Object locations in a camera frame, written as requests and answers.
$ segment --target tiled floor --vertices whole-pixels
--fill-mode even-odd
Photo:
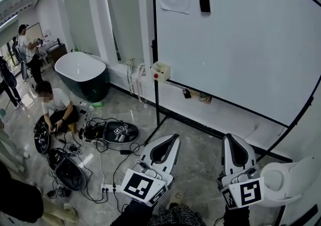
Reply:
[[[53,87],[64,89],[75,105],[79,105],[80,101],[83,101],[71,93],[51,69],[43,73],[43,78],[50,80]],[[48,175],[49,166],[46,161],[46,155],[37,153],[33,140],[34,123],[42,115],[41,104],[37,101],[36,96],[32,94],[29,86],[22,83],[21,76],[18,76],[17,80],[17,89],[21,97],[23,97],[25,106],[23,109],[13,112],[12,118],[9,120],[14,109],[12,103],[9,103],[7,116],[4,119],[4,121],[9,121],[6,123],[5,130],[18,146],[24,147],[24,149],[31,154],[30,159],[26,160],[28,182],[37,182],[43,187],[44,192],[47,193],[52,190],[52,178]],[[9,98],[6,93],[2,93],[0,95],[0,107],[5,108],[8,101]],[[155,109],[140,103],[131,96],[111,88],[103,102],[104,106],[96,108],[92,116],[100,118],[115,117],[125,122],[135,124],[140,130],[140,137],[137,141],[140,144],[145,141],[156,127]],[[224,198],[218,191],[215,181],[219,172],[222,170],[220,164],[221,140],[208,136],[173,119],[168,119],[151,141],[173,133],[178,133],[182,140],[178,162],[172,172],[175,178],[173,187],[184,191],[184,203],[189,205],[192,210],[200,212],[207,225],[213,225],[217,218],[223,216],[225,208]],[[68,141],[73,142],[71,137],[67,138]],[[54,142],[53,147],[62,147],[62,144]],[[110,147],[114,149],[119,148],[116,145],[110,145]],[[100,172],[98,152],[93,146],[88,145],[87,148],[81,148],[80,157],[82,160],[85,160],[86,167],[94,173],[89,182],[89,193],[93,198],[99,199],[101,197],[100,185],[102,183],[102,174]],[[112,150],[101,154],[105,184],[112,183],[112,174],[124,158],[125,156]],[[127,168],[131,168],[136,159],[137,157],[132,155],[120,166],[115,177],[116,184],[122,182]],[[78,158],[73,158],[73,160],[76,164],[81,165]],[[271,161],[272,159],[265,158],[262,160],[262,164]],[[88,171],[84,170],[84,172],[87,176],[89,175]],[[169,191],[161,198],[154,210],[155,212],[157,212],[159,205],[167,204],[170,193]],[[120,203],[119,208],[130,201],[129,198],[121,193],[118,193],[117,196]],[[57,197],[57,199],[53,199],[53,201],[57,203],[69,202],[72,204],[79,214],[78,225],[110,225],[111,222],[119,216],[119,213],[116,208],[114,196],[109,194],[108,198],[109,200],[105,204],[94,204],[85,199],[80,192],[73,192],[69,198]],[[272,223],[277,213],[278,209],[253,205],[251,206],[250,213],[251,225]],[[14,218],[12,220],[15,222],[15,225],[24,225],[24,223]],[[0,224],[1,221],[4,225],[12,225],[6,215],[0,215]],[[40,219],[34,225],[46,225],[46,223]]]

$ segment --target round black device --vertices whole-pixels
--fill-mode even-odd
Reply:
[[[35,146],[40,154],[46,154],[51,147],[51,136],[48,133],[44,116],[41,116],[35,125]]]

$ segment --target hand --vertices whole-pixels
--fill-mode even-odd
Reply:
[[[51,131],[52,131],[52,125],[50,124],[50,125],[48,125],[48,132],[50,135],[51,135]]]
[[[62,120],[59,120],[59,121],[56,122],[56,125],[57,125],[57,130],[56,130],[56,132],[57,132],[58,129],[61,127],[62,123],[63,123]]]

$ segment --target whiteboard stand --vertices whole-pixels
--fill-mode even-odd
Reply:
[[[318,5],[321,7],[321,3],[319,3],[317,0],[312,0],[312,1],[314,1],[316,4],[318,4]],[[152,41],[153,63],[155,63],[155,62],[158,61],[156,2],[157,2],[156,0],[153,0],[154,35],[155,35],[155,39]],[[213,98],[219,99],[219,100],[224,101],[224,102],[227,102],[227,103],[229,103],[229,104],[231,104],[231,105],[234,105],[234,106],[237,106],[237,107],[239,107],[239,108],[245,109],[245,110],[247,110],[247,111],[249,111],[249,112],[252,112],[252,113],[254,113],[254,114],[256,114],[256,115],[259,115],[259,116],[264,117],[264,118],[266,118],[266,119],[268,119],[268,120],[270,120],[270,121],[273,121],[273,122],[275,122],[275,123],[277,123],[277,124],[279,124],[279,125],[284,126],[284,127],[286,128],[286,131],[284,132],[284,134],[282,134],[282,135],[280,136],[280,138],[279,138],[269,149],[264,150],[264,149],[261,149],[261,148],[255,147],[255,146],[253,146],[253,148],[254,148],[254,151],[255,151],[257,154],[260,154],[260,155],[261,155],[261,156],[257,159],[257,161],[260,161],[263,157],[265,157],[266,155],[269,155],[269,156],[271,156],[271,157],[275,157],[275,158],[277,158],[277,159],[279,159],[279,160],[282,160],[282,161],[285,161],[285,162],[292,162],[291,159],[286,158],[286,157],[283,157],[283,156],[280,156],[280,155],[273,154],[273,153],[271,153],[271,151],[289,134],[289,132],[294,128],[294,126],[297,125],[297,123],[298,123],[299,120],[302,118],[302,116],[304,115],[304,113],[306,112],[306,110],[309,108],[309,106],[311,105],[311,103],[312,103],[312,101],[313,101],[313,95],[314,95],[314,93],[315,93],[315,91],[316,91],[316,89],[317,89],[317,87],[318,87],[318,85],[319,85],[319,83],[320,83],[320,80],[321,80],[321,76],[319,77],[319,79],[318,79],[318,81],[317,81],[317,84],[315,85],[315,88],[313,89],[313,91],[312,91],[309,99],[307,100],[307,102],[305,103],[305,105],[303,106],[303,108],[301,109],[301,111],[299,112],[299,114],[295,117],[295,119],[293,120],[293,122],[292,122],[289,126],[288,126],[288,125],[285,125],[285,124],[282,124],[282,123],[280,123],[280,122],[278,122],[278,121],[276,121],[276,120],[273,120],[273,119],[271,119],[271,118],[268,118],[268,117],[266,117],[266,116],[264,116],[264,115],[261,115],[261,114],[259,114],[259,113],[257,113],[257,112],[254,112],[254,111],[252,111],[252,110],[246,109],[245,107],[242,107],[242,106],[237,105],[237,104],[235,104],[235,103],[231,103],[231,102],[229,102],[229,101],[227,101],[227,100],[224,100],[224,99],[222,99],[222,98],[219,98],[219,97],[216,97],[216,96],[214,96],[214,95],[205,93],[205,92],[203,92],[203,91],[201,91],[201,90],[198,90],[198,89],[195,89],[195,88],[192,88],[192,87],[189,87],[189,86],[180,84],[180,83],[178,83],[178,82],[174,82],[174,81],[172,81],[172,80],[168,80],[167,82],[170,82],[171,84],[176,84],[176,85],[178,85],[178,86],[180,86],[180,87],[190,88],[190,89],[193,89],[193,90],[198,91],[198,92],[200,92],[200,93],[204,93],[204,94],[209,95],[209,96],[211,96],[211,97],[213,97]],[[154,80],[154,86],[155,86],[155,106],[156,106],[156,118],[157,118],[157,129],[158,129],[158,128],[161,126],[161,124],[167,119],[169,113],[166,112],[166,111],[163,112],[163,113],[166,115],[166,117],[165,117],[165,118],[162,120],[162,122],[160,123],[160,122],[159,122],[160,106],[159,106],[158,81],[157,81],[157,80]],[[189,126],[191,126],[191,127],[193,127],[193,128],[196,128],[196,129],[198,129],[198,130],[200,130],[200,131],[203,131],[203,132],[205,132],[205,133],[207,133],[207,134],[209,134],[209,135],[212,135],[212,136],[217,137],[217,138],[220,138],[220,139],[222,139],[223,136],[225,135],[224,133],[220,133],[220,132],[219,132],[218,134],[213,134],[213,133],[207,131],[206,129],[203,129],[203,128],[200,128],[200,127],[196,127],[196,126],[193,124],[193,123],[195,123],[195,122],[192,121],[191,119],[189,119],[190,123],[187,122],[186,120],[184,120],[184,121],[178,120],[178,121],[181,121],[181,122],[183,122],[184,124],[187,124],[187,125],[189,125]]]

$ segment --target electrical wire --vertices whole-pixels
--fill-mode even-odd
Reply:
[[[101,183],[101,184],[104,184],[104,182],[105,182],[105,174],[102,172],[102,162],[101,162],[100,154],[101,154],[101,153],[99,153],[99,160],[100,160],[100,172],[101,172],[101,174],[102,174],[102,176],[103,176],[103,179],[102,179],[102,183]]]
[[[48,169],[48,174],[50,177],[53,178],[53,181],[52,181],[52,191],[55,193],[55,196],[48,196],[47,194],[45,195],[47,198],[51,198],[51,199],[54,199],[54,198],[57,198],[57,193],[56,193],[56,190],[58,189],[58,187],[60,186],[60,181],[58,180],[58,178],[53,174],[53,172]]]
[[[116,201],[117,201],[117,210],[119,213],[122,213],[122,211],[119,210],[118,198],[116,197],[115,191],[114,191],[114,197],[116,198]]]
[[[281,134],[283,133],[284,129],[285,129],[285,127],[283,127],[282,131],[277,135],[278,137],[281,136]]]
[[[256,130],[258,129],[259,127],[257,125],[255,125],[254,127],[254,130],[251,131],[251,133],[249,135],[247,135],[245,138],[243,138],[244,140],[247,139],[249,136],[251,136],[254,132],[256,132]]]
[[[93,202],[96,203],[96,204],[106,203],[106,202],[108,201],[108,195],[106,195],[106,197],[107,197],[106,200],[103,201],[103,202],[101,202],[101,201],[104,199],[104,192],[103,192],[103,191],[102,191],[102,195],[101,195],[101,199],[100,199],[100,200],[95,200],[95,199],[93,199],[93,198],[90,196],[90,194],[88,193],[88,184],[89,184],[89,181],[90,181],[91,176],[93,175],[93,172],[85,166],[85,164],[84,164],[84,162],[81,160],[79,154],[78,154],[78,158],[79,158],[79,160],[81,161],[81,163],[82,163],[82,165],[84,166],[84,168],[87,169],[88,171],[90,171],[90,176],[89,176],[89,178],[88,178],[88,180],[87,180],[87,183],[86,183],[86,186],[85,186],[87,195],[88,195],[89,197],[87,197],[87,196],[82,192],[82,190],[80,190],[80,192],[82,193],[82,195],[83,195],[85,198],[87,198],[87,199],[90,200],[90,201],[93,201]]]
[[[136,144],[137,146],[132,150],[131,147],[133,144]],[[129,146],[129,149],[131,151],[131,153],[129,155],[127,155],[127,157],[117,166],[116,170],[114,171],[113,175],[112,175],[112,184],[113,184],[113,187],[115,188],[116,185],[115,185],[115,174],[117,172],[117,170],[119,169],[119,167],[123,164],[123,162],[125,162],[131,154],[134,154],[136,156],[139,156],[138,154],[135,154],[137,151],[139,151],[140,147],[143,146],[144,144],[141,144],[139,145],[138,143],[134,142],[134,143],[131,143],[130,146]]]
[[[114,151],[118,151],[120,152],[120,150],[117,150],[117,149],[113,149],[113,148],[110,148],[108,146],[108,142],[106,142],[106,140],[104,140],[103,138],[99,138],[97,136],[98,132],[95,131],[98,127],[102,127],[103,125],[102,124],[105,124],[105,121],[107,120],[115,120],[115,121],[118,121],[118,122],[122,122],[114,117],[110,117],[110,118],[107,118],[107,119],[103,119],[103,118],[99,118],[99,117],[95,117],[95,118],[92,118],[90,121],[88,121],[86,123],[86,126],[83,130],[83,138],[86,139],[86,142],[90,142],[90,141],[95,141],[93,142],[94,144],[94,147],[96,148],[96,150],[99,152],[99,153],[102,153],[102,152],[105,152],[107,151],[108,149],[111,149],[111,150],[114,150]]]
[[[224,218],[224,217],[221,217],[221,218],[216,219],[216,221],[215,221],[215,223],[214,223],[214,226],[216,226],[216,224],[218,224],[219,221],[220,221],[221,219],[223,219],[223,218]]]

